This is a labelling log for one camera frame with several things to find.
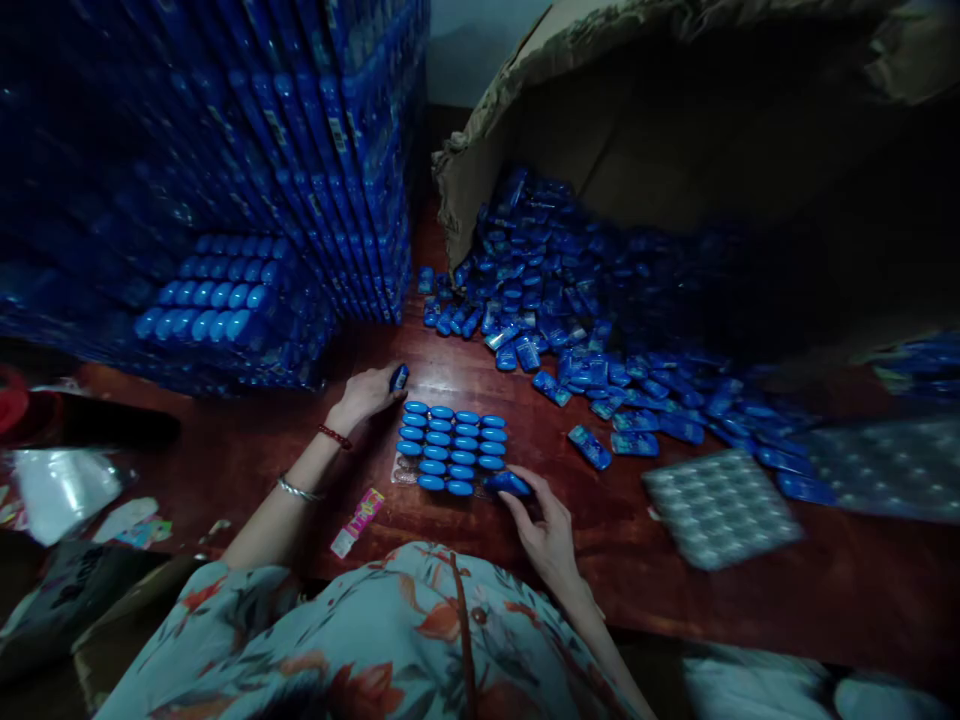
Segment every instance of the white wall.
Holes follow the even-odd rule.
[[[473,108],[549,0],[431,0],[427,95]]]

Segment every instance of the person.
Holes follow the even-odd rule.
[[[324,426],[345,438],[405,397],[388,390],[398,366],[350,378]],[[98,718],[654,717],[577,570],[570,511],[522,467],[544,519],[501,499],[559,609],[430,542],[298,606],[288,566],[340,448],[317,434],[221,561],[190,578]]]

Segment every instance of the silver bangle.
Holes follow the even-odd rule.
[[[286,475],[281,475],[277,478],[277,485],[282,487],[291,495],[296,495],[301,500],[306,500],[307,502],[319,502],[326,497],[325,495],[315,495],[314,493],[308,493],[306,490],[293,487],[293,485],[287,482]]]

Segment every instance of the red bottle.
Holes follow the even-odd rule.
[[[31,391],[0,366],[0,448],[159,450],[180,435],[180,421],[158,410],[54,390]]]

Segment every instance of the woman's left hand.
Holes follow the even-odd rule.
[[[397,360],[385,368],[366,370],[347,380],[343,398],[327,416],[327,427],[347,436],[367,418],[405,398],[406,390],[390,392],[390,378],[400,365]]]

